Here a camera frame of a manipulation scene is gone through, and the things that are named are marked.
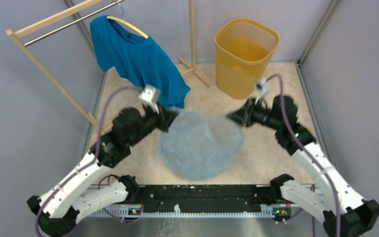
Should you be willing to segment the light blue plastic trash bag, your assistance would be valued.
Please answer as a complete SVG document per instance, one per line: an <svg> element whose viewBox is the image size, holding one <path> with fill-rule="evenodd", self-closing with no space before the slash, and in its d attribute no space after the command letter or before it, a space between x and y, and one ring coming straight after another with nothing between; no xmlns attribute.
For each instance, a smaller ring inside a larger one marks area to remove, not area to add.
<svg viewBox="0 0 379 237"><path fill-rule="evenodd" d="M201 181L226 172L240 157L244 135L226 115L179 111L157 152L177 176Z"/></svg>

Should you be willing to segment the yellow mesh trash bin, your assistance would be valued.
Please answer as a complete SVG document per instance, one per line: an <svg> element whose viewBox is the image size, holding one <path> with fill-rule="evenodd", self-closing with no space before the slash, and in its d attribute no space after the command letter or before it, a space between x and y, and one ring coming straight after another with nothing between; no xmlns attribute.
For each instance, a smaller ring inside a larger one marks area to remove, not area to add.
<svg viewBox="0 0 379 237"><path fill-rule="evenodd" d="M217 88L236 100L248 97L279 43L277 32L255 20L227 23L215 36Z"/></svg>

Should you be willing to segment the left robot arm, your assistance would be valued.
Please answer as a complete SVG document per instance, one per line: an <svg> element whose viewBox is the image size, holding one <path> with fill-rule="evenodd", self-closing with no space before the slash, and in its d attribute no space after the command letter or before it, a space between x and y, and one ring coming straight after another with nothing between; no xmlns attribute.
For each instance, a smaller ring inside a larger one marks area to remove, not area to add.
<svg viewBox="0 0 379 237"><path fill-rule="evenodd" d="M113 119L111 130L90 148L82 160L54 188L41 196L31 196L27 205L36 215L35 231L40 237L64 237L90 214L114 203L133 204L139 198L134 176L116 176L116 181L92 193L85 193L103 174L131 155L131 147L154 130L167 133L179 112L157 104L158 112L145 106L141 115L127 107Z"/></svg>

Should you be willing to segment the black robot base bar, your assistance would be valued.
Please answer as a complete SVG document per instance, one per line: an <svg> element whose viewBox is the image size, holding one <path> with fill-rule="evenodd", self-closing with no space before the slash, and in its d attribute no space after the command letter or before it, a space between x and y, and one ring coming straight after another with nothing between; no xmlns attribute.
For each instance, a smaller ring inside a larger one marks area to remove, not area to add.
<svg viewBox="0 0 379 237"><path fill-rule="evenodd" d="M121 207L142 207L145 214L166 213L255 213L268 206L287 209L293 204L276 195L269 185L145 185L133 200Z"/></svg>

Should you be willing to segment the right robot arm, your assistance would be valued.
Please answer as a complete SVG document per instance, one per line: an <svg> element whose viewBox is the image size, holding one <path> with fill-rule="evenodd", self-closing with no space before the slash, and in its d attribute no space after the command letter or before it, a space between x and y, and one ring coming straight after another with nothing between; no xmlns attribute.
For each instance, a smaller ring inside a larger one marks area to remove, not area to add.
<svg viewBox="0 0 379 237"><path fill-rule="evenodd" d="M366 200L340 175L323 153L316 138L298 122L293 98L277 95L271 108L263 99L249 98L227 118L242 127L254 124L275 130L278 144L316 183L319 191L305 188L288 174L270 181L269 196L275 203L290 201L323 225L330 237L358 237L371 230L379 217L376 200Z"/></svg>

